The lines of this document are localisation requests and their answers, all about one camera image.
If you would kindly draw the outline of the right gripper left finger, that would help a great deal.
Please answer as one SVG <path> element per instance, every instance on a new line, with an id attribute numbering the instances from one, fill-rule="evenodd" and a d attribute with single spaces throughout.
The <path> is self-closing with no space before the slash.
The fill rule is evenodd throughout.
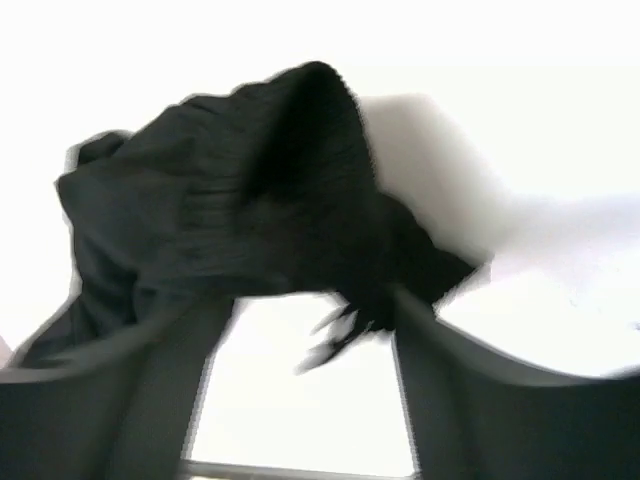
<path id="1" fill-rule="evenodd" d="M 232 300 L 204 295 L 1 371 L 4 479 L 181 479 L 207 359 Z"/>

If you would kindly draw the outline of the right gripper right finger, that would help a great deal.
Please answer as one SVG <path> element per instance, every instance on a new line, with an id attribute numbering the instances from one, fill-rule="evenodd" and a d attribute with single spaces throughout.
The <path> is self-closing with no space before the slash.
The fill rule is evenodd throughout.
<path id="1" fill-rule="evenodd" d="M 419 479 L 636 479 L 639 376 L 538 369 L 395 292 L 395 358 Z"/>

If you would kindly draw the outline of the black trousers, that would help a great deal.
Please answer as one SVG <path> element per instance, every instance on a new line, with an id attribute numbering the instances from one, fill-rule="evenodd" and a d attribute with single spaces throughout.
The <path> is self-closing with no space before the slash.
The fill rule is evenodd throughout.
<path id="1" fill-rule="evenodd" d="M 20 366 L 203 293 L 339 296 L 309 371 L 393 331 L 397 287 L 434 304 L 477 271 L 380 187 L 357 102 L 320 61 L 85 141 L 56 190 L 80 289 Z"/>

